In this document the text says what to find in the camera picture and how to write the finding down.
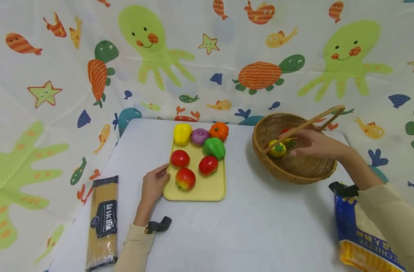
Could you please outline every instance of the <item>wicker basket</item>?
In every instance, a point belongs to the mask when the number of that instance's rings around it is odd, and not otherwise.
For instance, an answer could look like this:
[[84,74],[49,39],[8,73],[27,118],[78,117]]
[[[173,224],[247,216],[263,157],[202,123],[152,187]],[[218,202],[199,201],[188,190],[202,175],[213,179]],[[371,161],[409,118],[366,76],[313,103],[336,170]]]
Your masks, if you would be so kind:
[[[317,115],[311,120],[306,120],[298,115],[288,113],[266,115],[255,126],[252,134],[252,148],[258,159],[267,168],[267,171],[278,180],[289,181],[295,184],[310,184],[329,178],[336,169],[336,160],[312,156],[294,157],[290,155],[290,151],[293,149],[307,147],[304,144],[296,143],[291,148],[288,148],[287,153],[281,158],[271,158],[267,155],[267,152],[279,144],[279,142],[285,138],[289,138],[301,129],[313,129],[321,133],[344,109],[344,105],[339,105]],[[333,112],[335,112],[335,115],[321,127],[316,127],[313,124],[316,120]],[[290,130],[279,136],[279,133],[287,128]],[[269,141],[276,138],[278,140],[275,144],[265,148]]]

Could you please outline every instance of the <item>yellow tray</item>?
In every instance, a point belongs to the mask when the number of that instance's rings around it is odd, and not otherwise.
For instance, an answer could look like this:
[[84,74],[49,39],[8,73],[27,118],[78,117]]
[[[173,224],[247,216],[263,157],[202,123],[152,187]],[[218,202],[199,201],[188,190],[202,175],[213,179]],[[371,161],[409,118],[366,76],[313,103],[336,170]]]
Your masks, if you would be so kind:
[[205,156],[202,147],[193,145],[190,142],[187,146],[178,146],[172,143],[173,151],[182,149],[189,154],[190,164],[187,168],[193,171],[196,176],[195,187],[190,191],[184,191],[179,188],[175,182],[175,175],[179,168],[172,166],[169,159],[169,167],[167,172],[171,178],[169,183],[164,187],[164,197],[167,200],[187,200],[187,201],[219,201],[226,194],[226,178],[225,178],[225,159],[219,161],[219,167],[216,172],[209,176],[204,176],[198,171],[199,161]]

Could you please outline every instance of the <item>spaghetti package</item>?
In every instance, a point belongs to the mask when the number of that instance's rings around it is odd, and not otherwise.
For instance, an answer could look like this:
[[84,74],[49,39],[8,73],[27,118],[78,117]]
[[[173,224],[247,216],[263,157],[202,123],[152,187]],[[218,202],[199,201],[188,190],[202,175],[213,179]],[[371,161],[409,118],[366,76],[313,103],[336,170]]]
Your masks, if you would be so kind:
[[86,271],[118,260],[118,176],[93,181]]
[[335,220],[343,263],[364,272],[405,272],[396,254],[355,197],[335,195]]

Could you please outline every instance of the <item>table surface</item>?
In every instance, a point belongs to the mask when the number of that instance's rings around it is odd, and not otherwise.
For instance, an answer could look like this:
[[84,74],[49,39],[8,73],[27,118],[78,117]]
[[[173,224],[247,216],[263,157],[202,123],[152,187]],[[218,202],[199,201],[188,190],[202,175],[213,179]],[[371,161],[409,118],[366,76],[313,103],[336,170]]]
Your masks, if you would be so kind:
[[[102,178],[119,175],[119,250],[140,200],[143,176],[169,161],[177,123],[133,119],[102,171]],[[253,129],[229,125],[223,200],[158,201],[152,220],[161,221],[166,215],[172,224],[166,232],[156,233],[147,272],[358,271],[339,260],[333,194],[328,188],[334,181],[352,184],[345,169],[339,164],[329,179],[310,185],[275,180],[253,153]],[[325,134],[347,143],[339,132]],[[50,272],[85,271],[89,220],[87,201]]]

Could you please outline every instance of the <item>red tomato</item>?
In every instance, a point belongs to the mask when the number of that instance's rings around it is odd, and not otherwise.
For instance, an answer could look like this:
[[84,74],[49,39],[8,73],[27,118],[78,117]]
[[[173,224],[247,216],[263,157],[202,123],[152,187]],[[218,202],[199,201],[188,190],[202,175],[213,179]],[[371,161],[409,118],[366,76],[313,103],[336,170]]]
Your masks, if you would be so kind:
[[206,156],[199,162],[199,172],[203,175],[210,175],[219,167],[219,162],[214,156]]
[[196,176],[192,170],[188,168],[181,168],[175,175],[175,182],[183,190],[190,190],[195,187]]
[[178,168],[186,167],[190,163],[189,154],[181,149],[175,150],[171,155],[171,163]]

